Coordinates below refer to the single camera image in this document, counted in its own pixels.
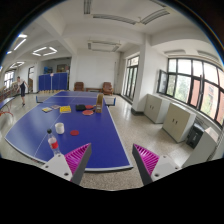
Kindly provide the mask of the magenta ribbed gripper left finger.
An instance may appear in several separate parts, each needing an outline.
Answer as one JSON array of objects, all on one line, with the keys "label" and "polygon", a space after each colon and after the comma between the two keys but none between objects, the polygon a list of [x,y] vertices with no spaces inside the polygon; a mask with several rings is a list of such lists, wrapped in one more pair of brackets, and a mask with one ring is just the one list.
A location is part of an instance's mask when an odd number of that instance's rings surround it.
[{"label": "magenta ribbed gripper left finger", "polygon": [[72,150],[66,155],[55,155],[43,165],[43,169],[79,185],[91,153],[91,144],[88,143]]}]

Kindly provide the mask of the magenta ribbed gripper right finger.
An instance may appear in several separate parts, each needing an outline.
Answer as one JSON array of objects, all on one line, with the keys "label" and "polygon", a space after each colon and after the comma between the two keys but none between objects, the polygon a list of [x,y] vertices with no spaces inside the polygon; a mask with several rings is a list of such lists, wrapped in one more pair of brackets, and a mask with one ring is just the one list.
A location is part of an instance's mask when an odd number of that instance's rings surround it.
[{"label": "magenta ribbed gripper right finger", "polygon": [[159,156],[137,144],[133,145],[132,154],[135,158],[143,185],[148,185],[180,170],[180,167],[169,156]]}]

